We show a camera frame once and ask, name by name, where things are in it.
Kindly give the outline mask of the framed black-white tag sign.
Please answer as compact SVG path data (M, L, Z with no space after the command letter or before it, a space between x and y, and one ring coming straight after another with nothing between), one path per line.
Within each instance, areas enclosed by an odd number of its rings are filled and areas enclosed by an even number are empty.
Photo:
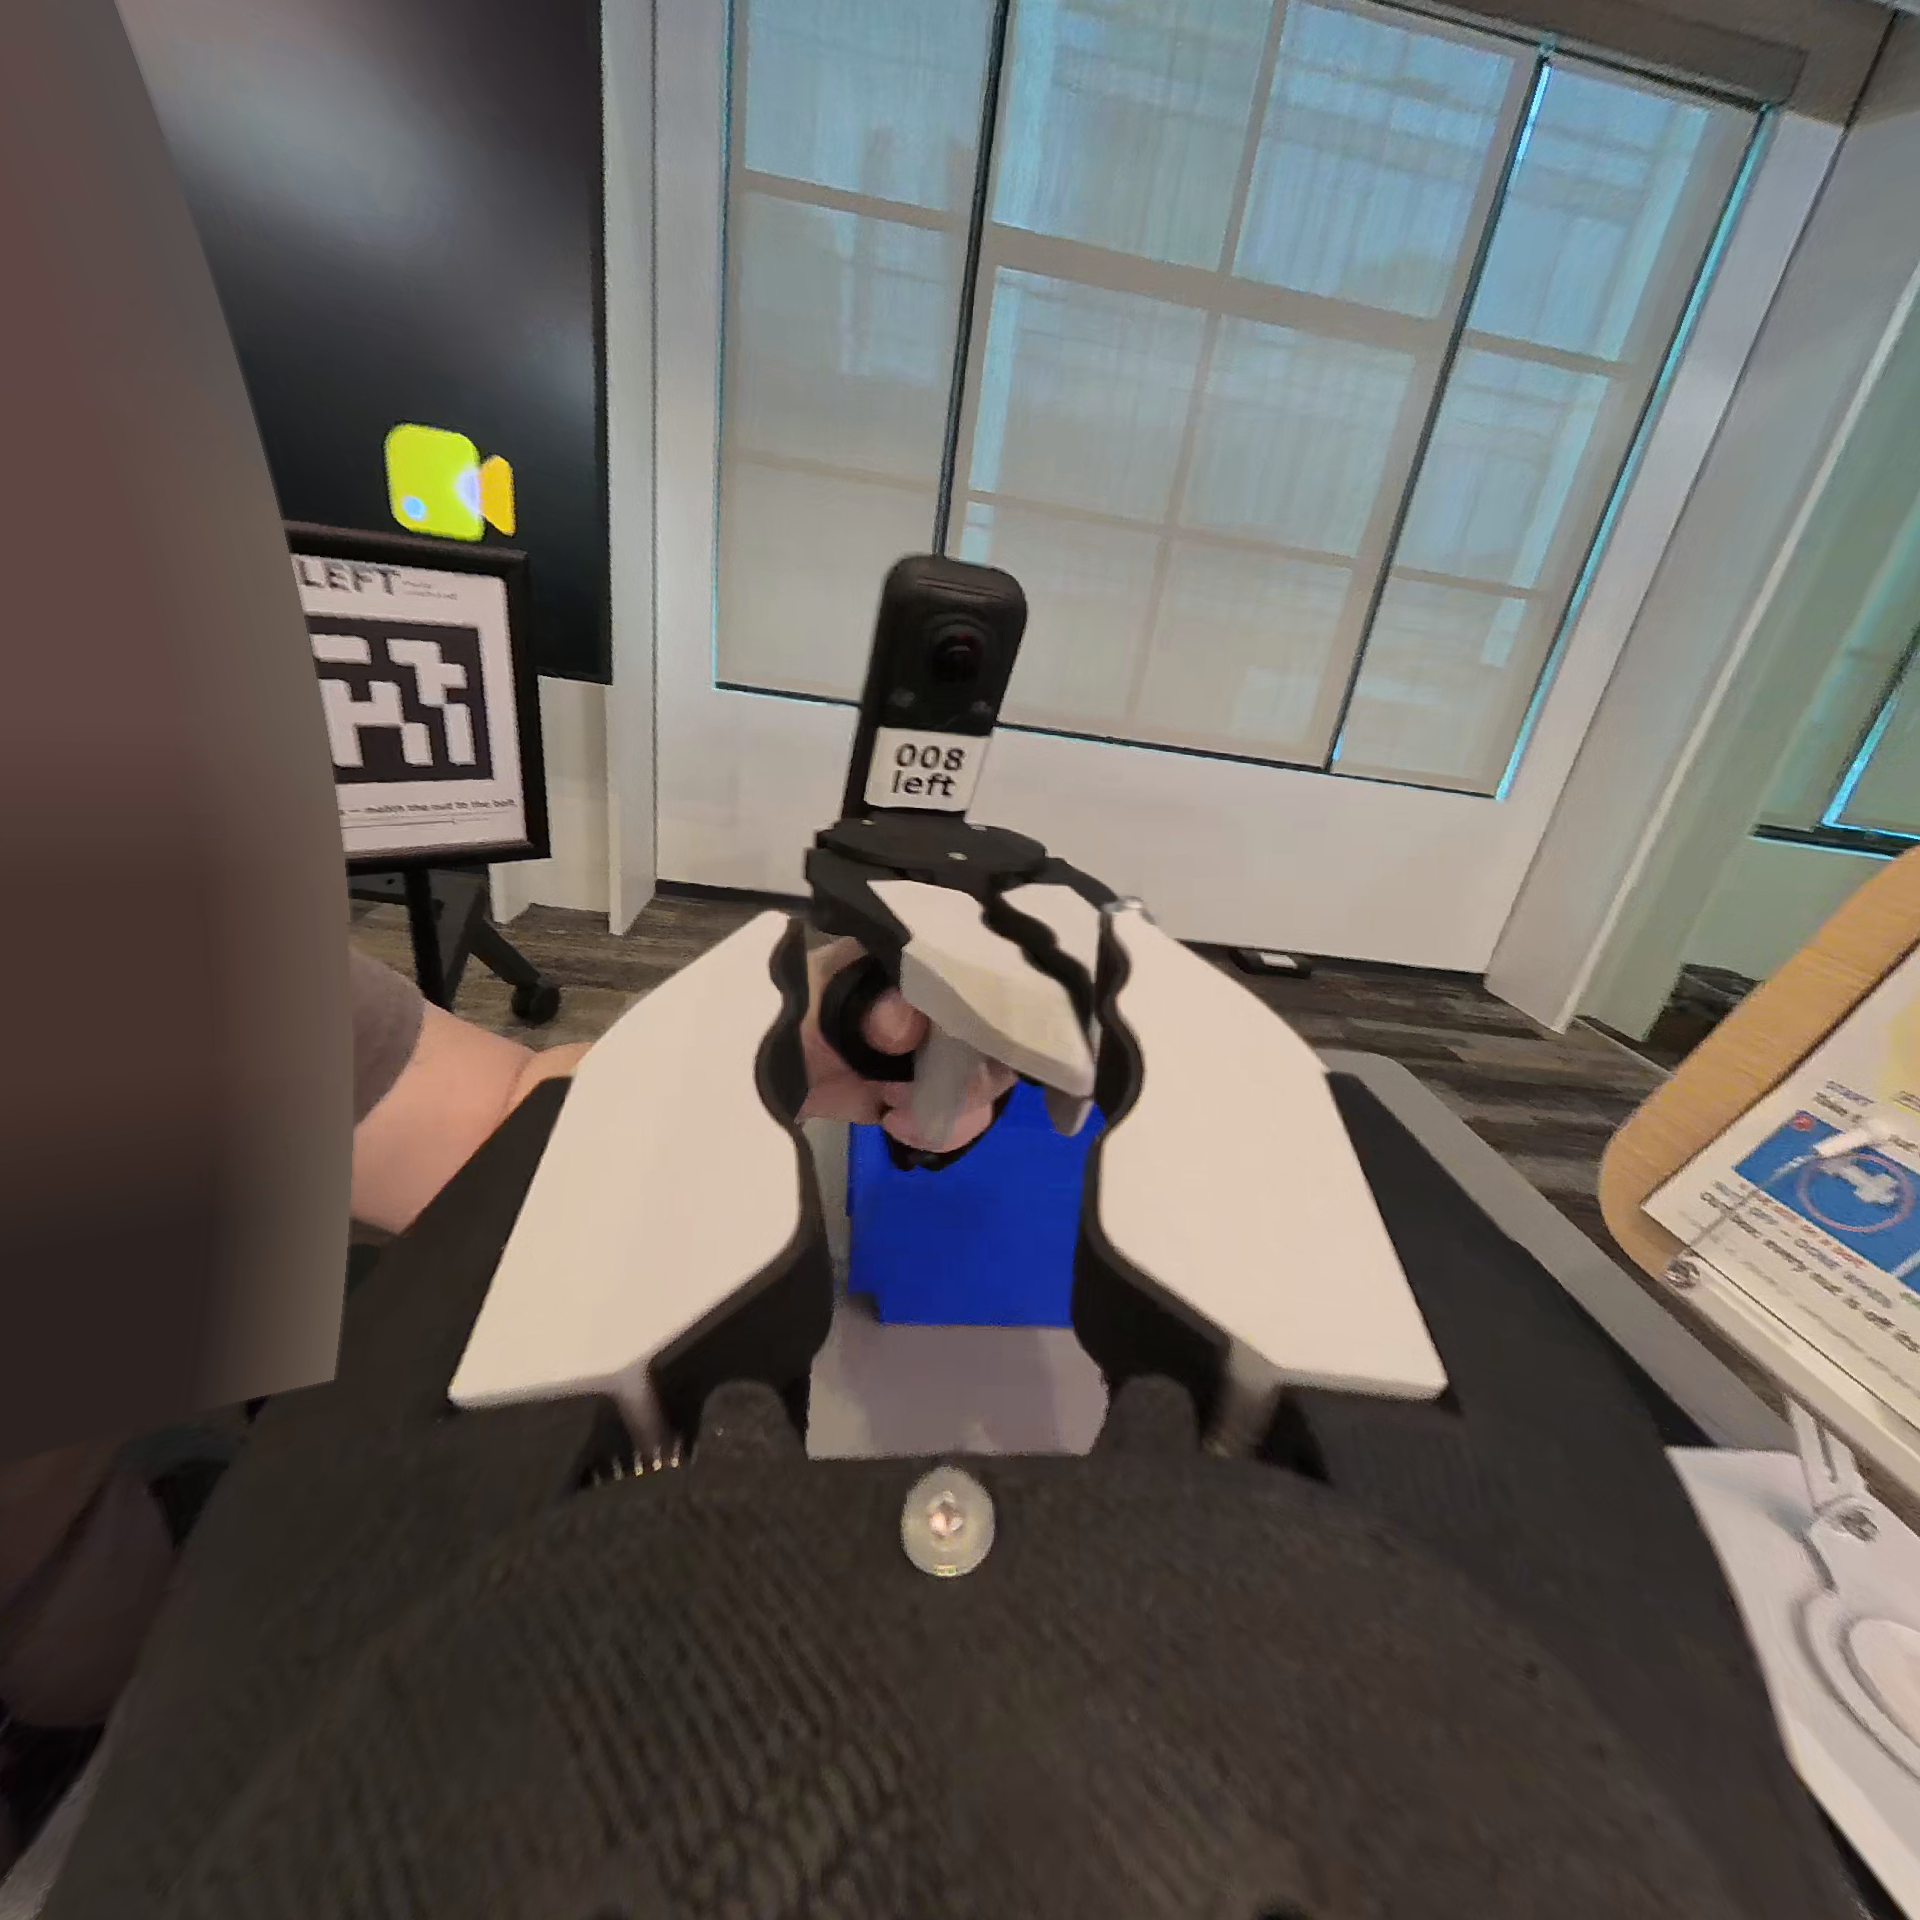
M551 853L521 551L288 520L352 874Z

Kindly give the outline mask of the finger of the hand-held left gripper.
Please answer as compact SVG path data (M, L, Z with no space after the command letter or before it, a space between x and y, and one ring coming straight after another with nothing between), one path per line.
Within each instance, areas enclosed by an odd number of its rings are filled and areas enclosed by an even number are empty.
M978 988L988 981L988 932L978 899L942 884L880 878L874 896L905 932L899 995L929 1021L914 1060L908 1114L923 1145L957 1145L957 1120L983 1067Z
M1093 896L1084 881L998 884L978 902L988 981L978 988L986 1040L977 1048L1041 1090L1059 1136L1082 1136L1096 1105L1113 902Z

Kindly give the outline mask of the black wheeled sign stand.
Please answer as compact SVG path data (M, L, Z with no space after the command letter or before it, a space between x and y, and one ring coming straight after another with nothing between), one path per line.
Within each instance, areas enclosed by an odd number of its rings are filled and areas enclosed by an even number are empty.
M412 970L431 1004L450 1011L467 961L479 961L508 988L515 1025L546 1028L558 1018L558 981L493 922L491 881L479 867L349 867L346 896L354 906L402 909Z

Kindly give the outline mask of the narrow side window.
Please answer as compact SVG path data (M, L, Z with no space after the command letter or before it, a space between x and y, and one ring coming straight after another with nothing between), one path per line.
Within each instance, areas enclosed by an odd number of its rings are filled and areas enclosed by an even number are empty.
M1916 843L1916 590L1862 607L1826 659L1755 836L1828 850Z

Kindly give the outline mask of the blue plastic bin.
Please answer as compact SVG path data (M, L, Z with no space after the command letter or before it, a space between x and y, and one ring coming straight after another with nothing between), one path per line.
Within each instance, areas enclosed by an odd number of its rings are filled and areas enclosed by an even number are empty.
M1076 1135L1059 1135L1026 1083L939 1169L898 1165L878 1127L853 1127L849 1292L880 1323L1065 1330L1101 1127L1093 1110Z

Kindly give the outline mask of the large gridded window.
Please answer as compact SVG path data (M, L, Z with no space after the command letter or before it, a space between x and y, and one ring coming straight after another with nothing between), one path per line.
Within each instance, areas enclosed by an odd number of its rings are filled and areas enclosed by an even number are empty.
M1504 798L1765 107L1416 3L733 3L714 679Z

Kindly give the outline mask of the person's left forearm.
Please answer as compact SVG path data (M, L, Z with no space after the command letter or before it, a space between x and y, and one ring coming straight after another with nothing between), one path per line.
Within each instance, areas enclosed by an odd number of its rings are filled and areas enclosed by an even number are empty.
M531 1091L572 1074L586 1040L531 1050L438 1004L349 1136L349 1220L402 1232Z

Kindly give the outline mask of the large black wall screen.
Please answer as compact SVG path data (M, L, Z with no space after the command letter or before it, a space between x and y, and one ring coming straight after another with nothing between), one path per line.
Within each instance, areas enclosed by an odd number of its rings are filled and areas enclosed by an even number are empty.
M395 426L513 470L538 675L610 679L604 7L122 3L285 520L397 532Z

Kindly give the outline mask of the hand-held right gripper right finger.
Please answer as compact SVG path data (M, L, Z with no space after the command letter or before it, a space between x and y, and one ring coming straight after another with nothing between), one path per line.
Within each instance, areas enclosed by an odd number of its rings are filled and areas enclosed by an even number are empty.
M1298 1395L1430 1406L1447 1371L1312 1048L1138 899L1101 909L1070 1326L1259 1448Z

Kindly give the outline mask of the round wooden side table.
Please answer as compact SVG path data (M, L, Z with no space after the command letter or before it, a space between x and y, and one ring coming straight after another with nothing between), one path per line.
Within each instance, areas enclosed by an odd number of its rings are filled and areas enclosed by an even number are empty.
M1914 850L1854 889L1619 1127L1602 1151L1598 1193L1602 1223L1632 1264L1659 1278L1674 1262L1693 1262L1701 1271L1693 1285L1696 1309L1706 1309L1710 1296L1758 1309L1727 1282L1710 1278L1679 1238L1643 1214L1643 1203L1730 1120L1775 1090L1912 953L1916 953Z

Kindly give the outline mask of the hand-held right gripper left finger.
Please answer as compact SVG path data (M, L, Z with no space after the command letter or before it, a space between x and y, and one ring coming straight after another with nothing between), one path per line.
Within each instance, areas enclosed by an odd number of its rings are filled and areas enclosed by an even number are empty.
M803 932L772 909L638 1000L582 1059L448 1381L458 1409L604 1398L695 1437L730 1381L796 1424L829 1333L803 1103Z

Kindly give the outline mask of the white moulded tray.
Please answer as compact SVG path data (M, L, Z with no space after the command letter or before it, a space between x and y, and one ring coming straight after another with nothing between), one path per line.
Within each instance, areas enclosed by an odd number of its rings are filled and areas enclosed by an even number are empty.
M1789 1403L1789 1450L1674 1448L1797 1779L1916 1914L1916 1530Z

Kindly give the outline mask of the printed instruction sheet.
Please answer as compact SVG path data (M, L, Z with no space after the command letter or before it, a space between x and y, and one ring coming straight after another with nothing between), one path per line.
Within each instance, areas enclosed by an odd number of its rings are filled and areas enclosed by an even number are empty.
M1643 1214L1916 1424L1916 953Z

